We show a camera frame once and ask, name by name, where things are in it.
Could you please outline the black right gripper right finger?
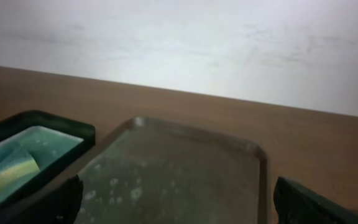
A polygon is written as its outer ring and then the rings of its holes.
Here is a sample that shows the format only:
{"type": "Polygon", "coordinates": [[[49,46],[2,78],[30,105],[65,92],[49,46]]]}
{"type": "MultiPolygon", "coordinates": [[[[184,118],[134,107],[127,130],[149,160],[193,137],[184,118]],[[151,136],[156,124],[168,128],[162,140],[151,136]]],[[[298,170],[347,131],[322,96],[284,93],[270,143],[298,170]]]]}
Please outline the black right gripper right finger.
{"type": "Polygon", "coordinates": [[[279,224],[358,224],[358,215],[294,180],[279,177],[273,192],[279,224]]]}

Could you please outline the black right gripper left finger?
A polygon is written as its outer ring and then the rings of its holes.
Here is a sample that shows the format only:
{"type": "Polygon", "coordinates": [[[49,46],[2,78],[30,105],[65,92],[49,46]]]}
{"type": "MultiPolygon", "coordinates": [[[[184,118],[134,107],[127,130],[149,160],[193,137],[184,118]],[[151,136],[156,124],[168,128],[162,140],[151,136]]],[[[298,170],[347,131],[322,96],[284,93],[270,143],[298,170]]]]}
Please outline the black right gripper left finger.
{"type": "Polygon", "coordinates": [[[83,181],[76,175],[45,194],[32,195],[0,208],[0,224],[71,224],[80,211],[82,199],[83,181]]]}

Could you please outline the green yellow scrub sponge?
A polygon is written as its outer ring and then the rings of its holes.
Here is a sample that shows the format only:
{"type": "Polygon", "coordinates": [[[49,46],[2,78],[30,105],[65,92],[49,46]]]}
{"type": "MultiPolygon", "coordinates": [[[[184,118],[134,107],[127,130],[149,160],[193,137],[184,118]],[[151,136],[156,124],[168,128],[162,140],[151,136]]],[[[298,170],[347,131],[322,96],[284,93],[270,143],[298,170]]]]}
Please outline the green yellow scrub sponge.
{"type": "Polygon", "coordinates": [[[35,159],[24,149],[0,148],[0,191],[18,179],[40,171],[35,159]]]}

